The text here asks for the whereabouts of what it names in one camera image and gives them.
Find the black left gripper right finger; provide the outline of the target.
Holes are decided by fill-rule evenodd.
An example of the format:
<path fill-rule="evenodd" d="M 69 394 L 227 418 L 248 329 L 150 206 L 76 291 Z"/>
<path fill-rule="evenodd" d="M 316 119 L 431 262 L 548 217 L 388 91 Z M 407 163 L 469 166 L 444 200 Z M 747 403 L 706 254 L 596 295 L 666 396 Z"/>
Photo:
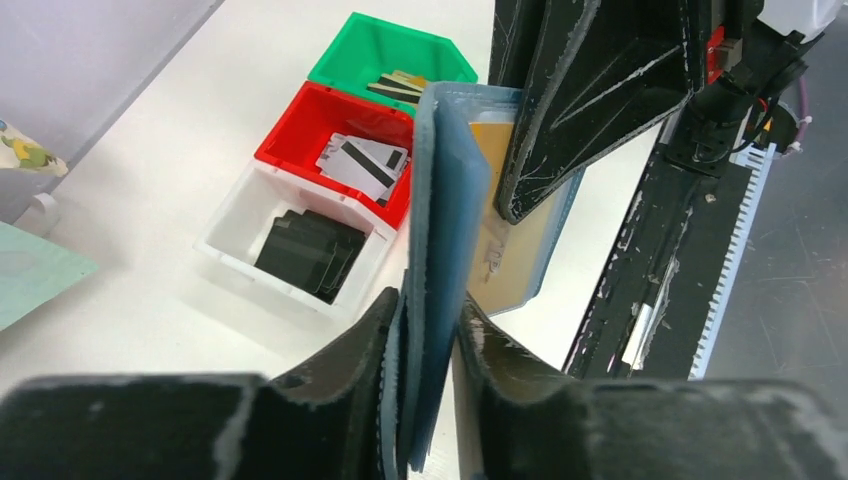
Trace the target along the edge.
<path fill-rule="evenodd" d="M 847 432 L 779 381 L 575 380 L 464 301 L 453 359 L 465 479 L 843 479 Z"/>

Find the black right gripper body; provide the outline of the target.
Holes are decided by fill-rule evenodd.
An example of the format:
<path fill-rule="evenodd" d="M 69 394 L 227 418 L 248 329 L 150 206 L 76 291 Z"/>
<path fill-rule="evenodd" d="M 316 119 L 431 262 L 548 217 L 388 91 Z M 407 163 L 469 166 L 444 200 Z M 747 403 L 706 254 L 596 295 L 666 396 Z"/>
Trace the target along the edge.
<path fill-rule="evenodd" d="M 698 93 L 725 75 L 735 88 L 762 87 L 744 54 L 753 45 L 753 25 L 763 1 L 693 0 L 688 3 L 688 88 Z"/>

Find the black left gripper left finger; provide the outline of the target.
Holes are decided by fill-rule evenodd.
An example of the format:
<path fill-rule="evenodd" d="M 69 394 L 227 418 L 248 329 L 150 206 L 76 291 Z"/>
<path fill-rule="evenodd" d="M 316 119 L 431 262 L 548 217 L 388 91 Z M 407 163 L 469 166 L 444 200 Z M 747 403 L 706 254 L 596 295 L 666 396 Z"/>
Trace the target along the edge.
<path fill-rule="evenodd" d="M 275 378 L 39 377 L 1 402 L 5 479 L 377 479 L 384 289 L 347 331 Z"/>

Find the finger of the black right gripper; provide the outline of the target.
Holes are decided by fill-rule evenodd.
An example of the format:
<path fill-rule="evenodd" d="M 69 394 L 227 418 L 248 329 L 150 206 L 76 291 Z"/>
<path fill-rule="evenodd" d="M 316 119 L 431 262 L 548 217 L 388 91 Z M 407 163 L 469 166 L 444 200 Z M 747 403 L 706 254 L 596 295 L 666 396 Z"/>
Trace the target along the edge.
<path fill-rule="evenodd" d="M 488 85 L 525 85 L 545 10 L 545 0 L 495 1 Z"/>
<path fill-rule="evenodd" d="M 688 88 L 690 1 L 546 1 L 496 194 L 526 218 L 581 168 L 656 125 Z"/>

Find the blue leather card holder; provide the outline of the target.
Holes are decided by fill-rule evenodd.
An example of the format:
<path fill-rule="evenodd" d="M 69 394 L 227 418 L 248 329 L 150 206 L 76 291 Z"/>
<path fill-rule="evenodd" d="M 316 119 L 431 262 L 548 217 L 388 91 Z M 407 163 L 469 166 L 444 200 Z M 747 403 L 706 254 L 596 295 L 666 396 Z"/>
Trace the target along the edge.
<path fill-rule="evenodd" d="M 426 457 L 460 309 L 471 296 L 467 285 L 491 168 L 470 124 L 513 125 L 520 99 L 516 88 L 442 81 L 429 85 L 419 101 L 408 267 L 381 365 L 376 417 L 381 479 L 403 479 Z M 544 276 L 579 186 L 580 178 L 573 177 L 554 192 L 568 188 Z M 544 276 L 527 301 L 539 293 Z"/>

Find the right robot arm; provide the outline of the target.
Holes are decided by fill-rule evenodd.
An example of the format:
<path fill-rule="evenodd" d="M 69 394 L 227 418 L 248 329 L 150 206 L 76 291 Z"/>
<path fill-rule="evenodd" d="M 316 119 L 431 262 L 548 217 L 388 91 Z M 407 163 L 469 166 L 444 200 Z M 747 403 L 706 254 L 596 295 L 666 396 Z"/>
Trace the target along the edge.
<path fill-rule="evenodd" d="M 668 116 L 689 163 L 727 158 L 759 100 L 805 70 L 839 1 L 499 1 L 488 81 L 521 103 L 495 196 L 518 224 Z"/>

